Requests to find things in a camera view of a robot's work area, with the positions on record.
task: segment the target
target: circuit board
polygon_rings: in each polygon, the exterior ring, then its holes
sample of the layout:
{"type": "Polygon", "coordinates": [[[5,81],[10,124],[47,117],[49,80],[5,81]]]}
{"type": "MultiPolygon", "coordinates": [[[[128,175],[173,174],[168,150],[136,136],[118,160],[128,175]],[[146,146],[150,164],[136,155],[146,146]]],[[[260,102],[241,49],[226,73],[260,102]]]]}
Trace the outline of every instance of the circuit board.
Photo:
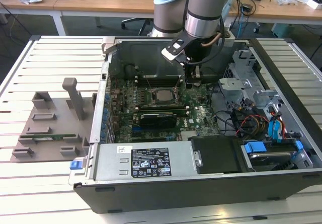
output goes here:
{"type": "Polygon", "coordinates": [[[112,112],[115,143],[182,141],[219,134],[208,104],[210,91],[205,85],[191,89],[186,89],[185,84],[139,87],[135,81],[113,79],[108,91],[111,103],[105,108],[112,112]],[[175,115],[176,122],[169,128],[142,128],[140,119],[151,114],[175,115]]]}

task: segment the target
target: warning label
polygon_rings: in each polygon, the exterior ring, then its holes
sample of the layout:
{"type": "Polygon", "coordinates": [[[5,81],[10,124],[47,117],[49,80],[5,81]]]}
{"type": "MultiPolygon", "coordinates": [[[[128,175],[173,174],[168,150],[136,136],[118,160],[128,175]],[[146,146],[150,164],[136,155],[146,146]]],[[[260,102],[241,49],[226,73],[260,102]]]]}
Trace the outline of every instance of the warning label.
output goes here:
{"type": "Polygon", "coordinates": [[[131,175],[133,178],[170,176],[169,149],[147,148],[132,150],[131,175]]]}

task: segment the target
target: robotic arm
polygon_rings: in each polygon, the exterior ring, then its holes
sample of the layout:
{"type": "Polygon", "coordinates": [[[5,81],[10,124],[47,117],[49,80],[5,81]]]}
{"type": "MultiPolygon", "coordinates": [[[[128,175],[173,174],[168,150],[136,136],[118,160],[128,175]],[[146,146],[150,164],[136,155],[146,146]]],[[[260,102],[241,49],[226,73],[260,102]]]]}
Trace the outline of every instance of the robotic arm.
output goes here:
{"type": "Polygon", "coordinates": [[[224,19],[232,0],[189,0],[184,30],[162,50],[168,61],[180,63],[185,70],[186,85],[199,81],[195,76],[196,66],[213,59],[222,49],[224,37],[217,53],[209,55],[210,48],[224,35],[224,19]]]}

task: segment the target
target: blue latch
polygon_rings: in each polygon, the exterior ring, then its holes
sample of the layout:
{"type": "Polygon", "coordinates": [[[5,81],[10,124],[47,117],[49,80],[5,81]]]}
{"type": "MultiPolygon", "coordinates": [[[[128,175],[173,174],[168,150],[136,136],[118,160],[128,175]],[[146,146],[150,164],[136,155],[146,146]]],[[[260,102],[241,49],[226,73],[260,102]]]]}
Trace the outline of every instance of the blue latch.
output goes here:
{"type": "Polygon", "coordinates": [[[297,150],[301,150],[303,147],[303,144],[301,143],[301,141],[295,141],[295,145],[297,147],[297,150]]]}
{"type": "Polygon", "coordinates": [[[279,129],[280,129],[280,122],[279,121],[270,121],[268,124],[268,137],[276,140],[277,142],[281,142],[281,139],[278,137],[279,129]]]}
{"type": "Polygon", "coordinates": [[[244,147],[248,154],[267,151],[263,142],[248,142],[244,145],[244,147]]]}
{"type": "Polygon", "coordinates": [[[81,170],[83,168],[83,162],[79,160],[73,160],[70,162],[70,170],[81,170]]]}

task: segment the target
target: white slatted table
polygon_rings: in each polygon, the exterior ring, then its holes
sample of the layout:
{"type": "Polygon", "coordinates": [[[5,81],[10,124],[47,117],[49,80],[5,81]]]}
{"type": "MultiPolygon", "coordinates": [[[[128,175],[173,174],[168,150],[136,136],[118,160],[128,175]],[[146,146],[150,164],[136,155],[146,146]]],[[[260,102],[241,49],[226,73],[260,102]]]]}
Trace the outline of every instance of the white slatted table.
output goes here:
{"type": "MultiPolygon", "coordinates": [[[[8,161],[35,91],[66,97],[65,77],[91,96],[98,87],[102,37],[43,36],[30,41],[0,87],[0,161],[8,161]]],[[[287,200],[95,214],[68,185],[69,162],[1,163],[0,223],[321,223],[322,186],[287,200]],[[268,220],[253,220],[265,215],[268,220]]]]}

